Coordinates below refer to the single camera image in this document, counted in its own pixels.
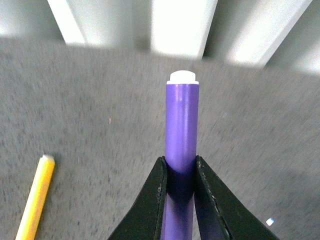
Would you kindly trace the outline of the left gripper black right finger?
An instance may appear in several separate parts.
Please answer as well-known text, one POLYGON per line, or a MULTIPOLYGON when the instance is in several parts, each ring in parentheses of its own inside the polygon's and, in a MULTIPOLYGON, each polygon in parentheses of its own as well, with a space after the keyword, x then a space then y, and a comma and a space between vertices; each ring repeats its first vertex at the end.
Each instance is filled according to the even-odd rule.
POLYGON ((277 240, 201 157, 194 170, 194 204, 202 240, 277 240))

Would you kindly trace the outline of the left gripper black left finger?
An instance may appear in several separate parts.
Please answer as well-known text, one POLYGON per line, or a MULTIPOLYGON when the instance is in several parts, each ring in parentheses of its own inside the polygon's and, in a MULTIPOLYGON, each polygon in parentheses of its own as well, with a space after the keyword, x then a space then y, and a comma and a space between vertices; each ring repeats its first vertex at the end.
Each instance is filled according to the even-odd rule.
POLYGON ((132 207, 110 240, 159 240, 167 196, 167 164, 158 157, 132 207))

